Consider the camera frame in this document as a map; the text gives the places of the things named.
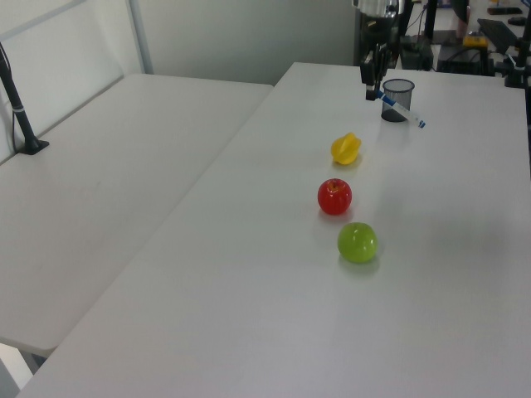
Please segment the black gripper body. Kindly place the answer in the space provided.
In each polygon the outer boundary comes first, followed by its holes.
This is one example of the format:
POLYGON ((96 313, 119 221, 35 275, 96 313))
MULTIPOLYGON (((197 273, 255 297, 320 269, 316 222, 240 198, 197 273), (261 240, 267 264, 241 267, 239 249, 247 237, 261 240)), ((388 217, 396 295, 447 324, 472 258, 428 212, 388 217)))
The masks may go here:
POLYGON ((400 17, 361 17, 361 79, 365 85, 379 85, 392 59, 400 17))

